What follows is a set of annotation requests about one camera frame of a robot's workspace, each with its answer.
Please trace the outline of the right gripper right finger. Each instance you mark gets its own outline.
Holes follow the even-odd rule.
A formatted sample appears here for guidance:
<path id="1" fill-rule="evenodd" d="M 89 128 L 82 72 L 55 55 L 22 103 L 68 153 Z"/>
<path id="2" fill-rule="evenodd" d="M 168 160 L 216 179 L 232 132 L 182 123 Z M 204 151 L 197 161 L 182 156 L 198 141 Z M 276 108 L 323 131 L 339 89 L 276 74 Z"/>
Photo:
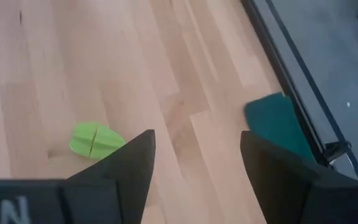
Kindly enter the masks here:
<path id="1" fill-rule="evenodd" d="M 358 223 L 358 181 L 250 131 L 241 154 L 267 223 Z"/>

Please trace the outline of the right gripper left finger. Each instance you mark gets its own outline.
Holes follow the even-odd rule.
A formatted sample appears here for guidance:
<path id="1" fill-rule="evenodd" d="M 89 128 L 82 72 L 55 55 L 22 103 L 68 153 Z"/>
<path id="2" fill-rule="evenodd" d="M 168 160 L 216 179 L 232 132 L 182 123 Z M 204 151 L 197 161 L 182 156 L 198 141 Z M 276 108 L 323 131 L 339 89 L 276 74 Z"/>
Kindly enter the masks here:
<path id="1" fill-rule="evenodd" d="M 74 223 L 140 223 L 155 162 L 148 129 L 104 159 L 69 177 L 65 196 Z"/>

